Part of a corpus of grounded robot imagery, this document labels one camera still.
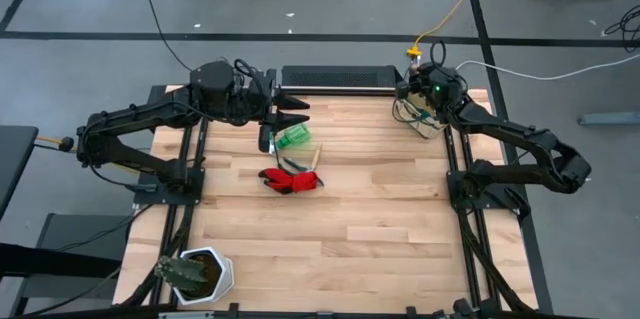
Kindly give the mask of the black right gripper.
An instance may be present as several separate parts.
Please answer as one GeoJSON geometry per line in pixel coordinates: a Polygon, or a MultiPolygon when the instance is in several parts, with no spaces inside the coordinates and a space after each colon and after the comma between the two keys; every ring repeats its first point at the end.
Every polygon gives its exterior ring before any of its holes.
{"type": "Polygon", "coordinates": [[[400,99],[418,94],[433,109],[456,108],[466,92],[466,81],[456,69],[437,64],[423,64],[399,83],[400,99]]]}

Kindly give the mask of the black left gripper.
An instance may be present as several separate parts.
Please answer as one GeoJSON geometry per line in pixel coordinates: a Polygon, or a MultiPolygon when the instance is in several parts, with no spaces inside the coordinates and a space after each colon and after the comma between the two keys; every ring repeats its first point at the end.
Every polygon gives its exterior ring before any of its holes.
{"type": "Polygon", "coordinates": [[[271,104],[279,110],[306,110],[310,105],[294,96],[285,93],[276,83],[277,71],[269,69],[267,77],[264,72],[250,71],[248,74],[235,70],[238,81],[237,102],[234,104],[234,124],[246,125],[249,121],[260,122],[259,150],[271,152],[276,149],[272,140],[284,130],[297,124],[305,124],[308,116],[276,112],[268,114],[266,109],[271,104]]]}

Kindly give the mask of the green plastic spray bottle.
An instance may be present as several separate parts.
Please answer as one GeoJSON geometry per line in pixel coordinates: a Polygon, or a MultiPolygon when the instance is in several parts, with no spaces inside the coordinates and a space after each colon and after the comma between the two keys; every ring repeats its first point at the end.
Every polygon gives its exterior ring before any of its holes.
{"type": "Polygon", "coordinates": [[[289,127],[272,140],[272,145],[280,150],[290,146],[298,146],[311,139],[309,128],[305,124],[289,127]]]}

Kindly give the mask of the teal-handled pruning shears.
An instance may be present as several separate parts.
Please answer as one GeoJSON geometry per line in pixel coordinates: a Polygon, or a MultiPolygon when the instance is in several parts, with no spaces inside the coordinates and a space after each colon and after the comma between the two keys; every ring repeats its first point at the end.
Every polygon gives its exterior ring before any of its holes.
{"type": "Polygon", "coordinates": [[[308,167],[304,167],[296,163],[294,160],[282,156],[276,149],[274,149],[273,152],[276,157],[277,168],[283,170],[286,174],[293,175],[293,172],[289,170],[287,166],[294,169],[297,173],[304,173],[304,172],[310,171],[308,167]]]}

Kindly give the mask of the white hexagonal plant pot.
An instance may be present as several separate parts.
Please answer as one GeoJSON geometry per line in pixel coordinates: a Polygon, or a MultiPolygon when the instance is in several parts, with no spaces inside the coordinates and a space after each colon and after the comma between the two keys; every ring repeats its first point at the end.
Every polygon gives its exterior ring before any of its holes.
{"type": "Polygon", "coordinates": [[[214,303],[220,300],[234,285],[233,262],[212,247],[203,247],[184,251],[180,259],[200,260],[204,263],[204,276],[208,282],[202,289],[189,293],[183,289],[172,287],[181,305],[214,303]]]}

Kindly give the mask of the grey desk leg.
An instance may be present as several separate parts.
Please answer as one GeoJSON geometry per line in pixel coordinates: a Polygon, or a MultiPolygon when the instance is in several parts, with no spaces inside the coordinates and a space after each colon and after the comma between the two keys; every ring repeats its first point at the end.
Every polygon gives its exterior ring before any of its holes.
{"type": "Polygon", "coordinates": [[[605,112],[581,115],[577,123],[581,126],[640,125],[640,112],[605,112]]]}

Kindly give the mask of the green cactus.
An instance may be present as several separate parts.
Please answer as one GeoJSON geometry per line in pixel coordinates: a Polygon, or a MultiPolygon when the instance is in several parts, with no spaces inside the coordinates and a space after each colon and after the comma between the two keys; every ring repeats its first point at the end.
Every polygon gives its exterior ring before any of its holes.
{"type": "Polygon", "coordinates": [[[154,274],[171,287],[189,295],[201,294],[208,279],[205,264],[198,260],[162,256],[155,265],[154,274]]]}

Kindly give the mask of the black side desk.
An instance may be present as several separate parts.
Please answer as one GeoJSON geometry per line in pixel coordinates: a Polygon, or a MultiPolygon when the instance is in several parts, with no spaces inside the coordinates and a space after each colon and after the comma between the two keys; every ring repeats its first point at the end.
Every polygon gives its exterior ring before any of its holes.
{"type": "Polygon", "coordinates": [[[34,149],[34,126],[0,125],[0,220],[34,149]]]}

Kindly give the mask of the black aluminium table frame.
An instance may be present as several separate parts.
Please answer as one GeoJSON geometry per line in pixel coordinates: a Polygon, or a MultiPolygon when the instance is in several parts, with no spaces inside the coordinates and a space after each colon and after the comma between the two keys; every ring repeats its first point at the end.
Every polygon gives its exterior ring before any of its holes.
{"type": "Polygon", "coordinates": [[[447,174],[469,160],[500,163],[500,144],[457,133],[425,139],[391,113],[391,96],[305,95],[311,140],[286,156],[311,164],[319,188],[281,195],[258,173],[274,159],[258,127],[212,123],[189,137],[204,157],[202,197],[187,245],[233,262],[234,285],[214,303],[188,305],[214,319],[427,319],[468,298],[474,272],[462,248],[447,174]]]}

